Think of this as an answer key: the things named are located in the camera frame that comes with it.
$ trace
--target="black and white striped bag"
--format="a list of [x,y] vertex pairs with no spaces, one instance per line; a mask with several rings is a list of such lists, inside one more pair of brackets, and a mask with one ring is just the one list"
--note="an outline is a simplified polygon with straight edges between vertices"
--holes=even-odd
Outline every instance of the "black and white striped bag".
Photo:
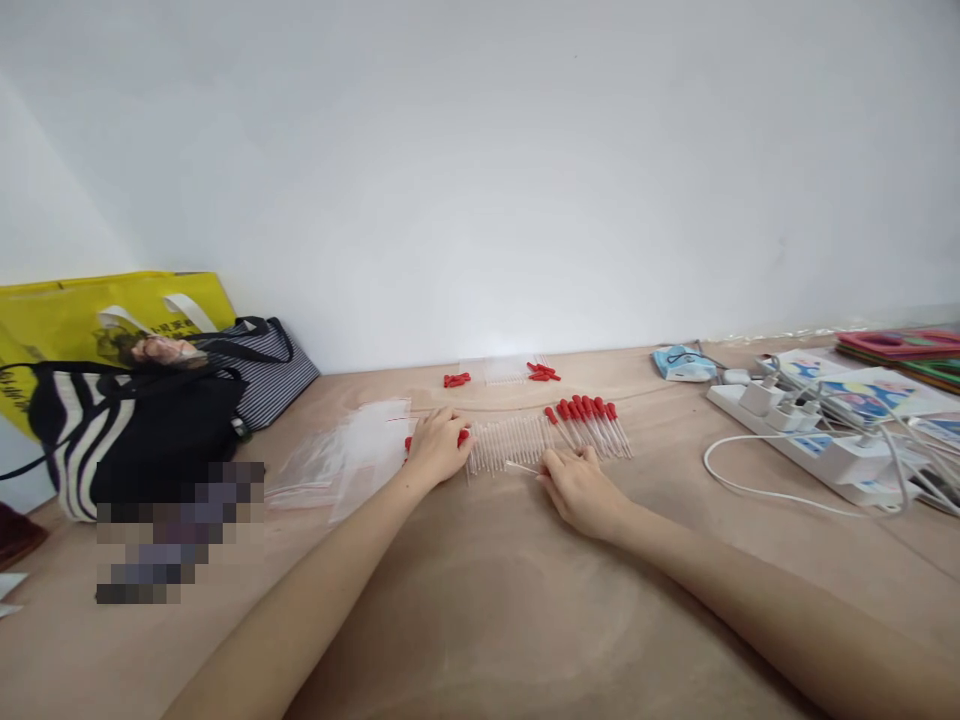
[[232,421],[246,383],[235,370],[42,362],[0,367],[0,377],[16,368],[37,378],[29,417],[43,456],[0,481],[45,462],[71,520],[96,522],[103,504],[186,501],[208,463],[237,447]]
[[251,430],[276,420],[320,376],[277,318],[237,318],[232,328],[184,338],[215,367],[234,368],[249,383],[238,414]]

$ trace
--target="wall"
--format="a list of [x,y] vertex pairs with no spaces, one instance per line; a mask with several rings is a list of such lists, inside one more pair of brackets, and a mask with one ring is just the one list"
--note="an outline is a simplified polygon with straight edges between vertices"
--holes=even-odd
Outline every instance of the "wall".
[[[2,75],[0,238],[0,284],[127,272],[138,264],[131,245],[113,233]],[[0,474],[39,454],[35,442],[0,417]],[[42,467],[0,482],[0,502],[19,512],[52,496]]]
[[4,8],[110,226],[325,372],[960,302],[953,0]]

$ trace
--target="table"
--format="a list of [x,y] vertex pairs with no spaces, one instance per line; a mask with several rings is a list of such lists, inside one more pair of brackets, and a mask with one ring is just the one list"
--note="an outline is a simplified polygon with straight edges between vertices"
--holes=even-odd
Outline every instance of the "table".
[[[735,367],[797,340],[711,345]],[[826,344],[817,338],[808,344]],[[364,402],[410,397],[479,420],[562,394],[617,403],[635,451],[605,465],[632,499],[825,587],[960,660],[960,523],[917,505],[870,522],[720,486],[704,449],[743,429],[705,385],[661,380],[651,348],[552,356],[562,383],[444,390],[455,366],[318,379],[239,459],[271,476],[309,432]],[[761,489],[844,502],[765,443],[727,445],[716,469]],[[97,606],[96,529],[36,513],[50,539],[0,621],[6,718],[156,718],[251,605],[322,536],[329,509],[268,513],[260,550],[186,587],[179,605]],[[457,477],[401,530],[291,718],[797,718],[818,711],[684,591],[567,529],[534,482]]]

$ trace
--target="white power strip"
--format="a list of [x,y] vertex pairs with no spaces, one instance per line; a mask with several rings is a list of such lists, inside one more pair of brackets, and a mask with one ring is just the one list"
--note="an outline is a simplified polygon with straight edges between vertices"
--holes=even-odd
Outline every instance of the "white power strip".
[[[745,391],[743,385],[714,385],[707,400],[756,435],[779,435],[766,442],[854,505],[896,506],[903,501],[886,443],[861,448],[856,437],[834,438],[826,433],[791,438],[797,433],[779,433],[762,417],[740,407]],[[911,498],[920,495],[913,485],[908,484],[907,491]]]

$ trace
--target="tan tablecloth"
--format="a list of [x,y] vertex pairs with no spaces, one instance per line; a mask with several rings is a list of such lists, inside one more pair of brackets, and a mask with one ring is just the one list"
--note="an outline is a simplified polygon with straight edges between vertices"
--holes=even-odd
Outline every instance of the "tan tablecloth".
[[[794,342],[765,344],[785,349]],[[714,347],[746,366],[756,347]],[[444,390],[452,367],[320,378],[242,457],[268,471],[311,430],[363,402],[410,396],[478,419],[537,412],[561,393],[617,403],[636,457],[606,465],[634,500],[817,583],[960,659],[960,523],[924,506],[890,522],[739,497],[704,471],[714,440],[743,429],[705,386],[666,383],[649,349],[551,358],[563,382]],[[761,442],[726,446],[737,481],[844,502]],[[93,602],[95,530],[37,517],[51,539],[0,620],[6,718],[156,718],[253,602],[321,536],[328,510],[271,514],[246,565],[186,588],[180,605]],[[318,603],[324,599],[318,597]],[[462,476],[404,526],[294,718],[807,717],[816,711],[708,611],[656,572],[576,536],[535,483]]]

